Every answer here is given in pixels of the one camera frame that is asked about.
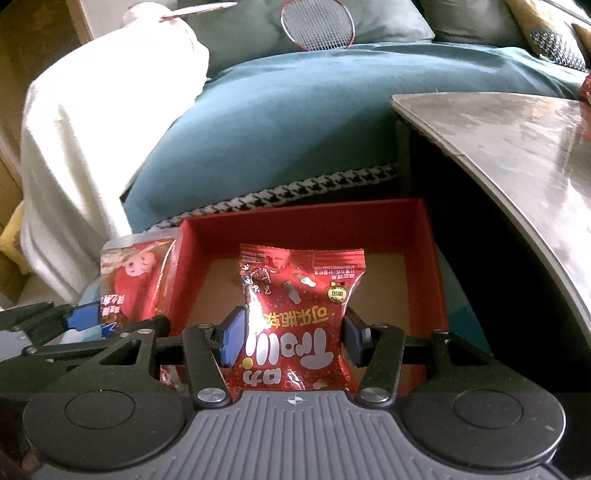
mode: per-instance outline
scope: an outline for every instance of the gummy candy bag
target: gummy candy bag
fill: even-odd
[[[227,382],[242,390],[356,390],[341,356],[349,297],[363,250],[299,251],[241,245],[246,342]]]

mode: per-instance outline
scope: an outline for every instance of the snack package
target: snack package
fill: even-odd
[[[226,380],[242,390],[356,390],[341,356],[341,324],[365,271],[363,250],[242,245],[246,342]]]
[[[579,88],[579,94],[581,95],[581,100],[587,103],[591,103],[591,74],[587,75],[583,84]]]
[[[105,244],[100,253],[100,313],[109,329],[168,313],[182,239],[170,228]]]

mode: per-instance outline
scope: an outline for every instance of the white towel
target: white towel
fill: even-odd
[[[28,90],[21,243],[67,301],[98,276],[104,243],[131,233],[119,197],[203,90],[209,51],[184,21],[158,21],[168,13],[136,5],[123,28],[62,58]]]

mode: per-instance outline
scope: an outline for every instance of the red snack bag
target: red snack bag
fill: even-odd
[[[583,84],[579,88],[579,94],[584,102],[591,103],[591,74],[587,75]]]
[[[242,390],[356,390],[340,330],[365,271],[363,250],[299,251],[242,245],[246,342],[227,382]]]
[[[109,330],[168,313],[182,233],[129,235],[100,254],[101,322]]]

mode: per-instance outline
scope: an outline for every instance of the patterned pillow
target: patterned pillow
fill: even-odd
[[[585,71],[585,57],[571,26],[574,17],[543,0],[506,0],[531,49],[544,60]]]
[[[530,39],[540,50],[540,57],[552,63],[585,71],[585,60],[578,48],[573,48],[568,37],[546,27],[532,28]]]

